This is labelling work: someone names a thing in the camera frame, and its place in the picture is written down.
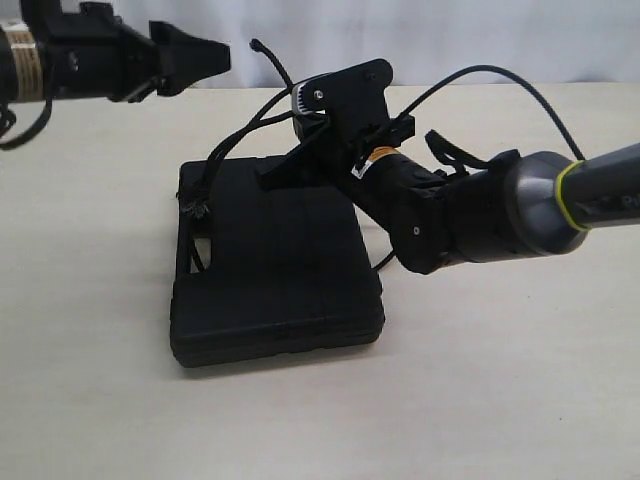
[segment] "white backdrop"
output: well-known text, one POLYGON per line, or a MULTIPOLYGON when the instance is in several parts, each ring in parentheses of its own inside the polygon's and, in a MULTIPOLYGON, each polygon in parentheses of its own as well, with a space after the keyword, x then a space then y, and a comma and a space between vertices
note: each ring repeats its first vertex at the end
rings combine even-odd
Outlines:
MULTIPOLYGON (((0 0, 15 15, 18 0, 0 0)), ((77 0, 63 0, 74 8, 77 0)), ((375 57, 396 84, 432 84, 494 63, 536 82, 640 81, 640 0, 114 0, 125 21, 150 19, 232 47, 233 72, 208 86, 279 86, 248 42, 262 39, 294 80, 375 57)), ((470 83, 497 80, 476 75, 470 83)))

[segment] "black plastic case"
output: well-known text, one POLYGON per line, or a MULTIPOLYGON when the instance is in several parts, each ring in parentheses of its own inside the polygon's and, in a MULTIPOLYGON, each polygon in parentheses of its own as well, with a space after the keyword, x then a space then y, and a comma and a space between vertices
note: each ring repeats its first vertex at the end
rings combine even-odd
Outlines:
MULTIPOLYGON (((353 205, 331 187, 265 193, 257 162, 224 162, 215 183, 215 258, 191 273, 180 216, 171 348, 184 367, 374 342, 382 287, 353 205)), ((204 162, 180 171, 191 184, 204 162)))

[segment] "yellow ring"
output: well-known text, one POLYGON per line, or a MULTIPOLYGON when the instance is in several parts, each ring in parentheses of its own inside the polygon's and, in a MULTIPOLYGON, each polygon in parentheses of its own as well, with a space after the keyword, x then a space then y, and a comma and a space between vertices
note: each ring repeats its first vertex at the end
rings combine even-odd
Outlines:
POLYGON ((564 178, 574 168, 579 167, 583 163, 584 161, 574 162, 571 165, 569 165, 567 168, 565 168, 562 172, 560 172, 560 175, 558 175, 558 178, 556 178, 555 196, 556 196, 556 203, 558 204, 558 207, 560 207, 560 211, 562 212, 562 215, 564 215, 564 218, 567 220, 567 223, 571 225, 571 227, 573 227, 574 229, 580 232, 588 232, 590 228, 587 228, 584 225, 580 225, 578 222, 576 222, 573 219, 573 217, 571 216, 571 212, 569 212, 569 209, 567 208, 567 205, 564 203, 564 199, 562 198, 562 182, 564 178))

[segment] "white table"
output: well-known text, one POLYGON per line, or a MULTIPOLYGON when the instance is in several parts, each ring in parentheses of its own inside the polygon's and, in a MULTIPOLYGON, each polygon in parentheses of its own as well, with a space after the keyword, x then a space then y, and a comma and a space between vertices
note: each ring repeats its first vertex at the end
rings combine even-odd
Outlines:
MULTIPOLYGON (((392 111, 420 90, 392 89, 392 111)), ((640 141, 640 85, 541 90, 588 156, 640 141)), ((272 94, 58 104, 37 141, 0 154, 0 478, 640 478, 640 227, 565 257, 428 277, 395 263, 369 349, 179 368, 178 166, 272 94)), ((483 157, 568 155, 515 86, 451 87, 417 116, 415 159, 429 128, 483 157)), ((283 125, 236 154, 294 143, 283 125)), ((380 259, 384 232, 362 224, 380 259)))

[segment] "yellow label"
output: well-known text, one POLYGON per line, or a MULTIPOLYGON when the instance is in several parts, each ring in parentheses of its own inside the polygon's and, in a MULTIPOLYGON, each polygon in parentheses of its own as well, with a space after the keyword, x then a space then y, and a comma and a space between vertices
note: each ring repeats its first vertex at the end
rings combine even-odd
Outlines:
POLYGON ((9 41, 18 78, 18 102, 37 102, 44 97, 42 62, 31 30, 22 20, 0 20, 9 41))
POLYGON ((382 157, 386 157, 387 155, 393 155, 395 153, 400 153, 400 152, 398 152, 395 148, 391 148, 391 147, 378 147, 369 156, 369 161, 373 163, 376 160, 380 160, 382 157))

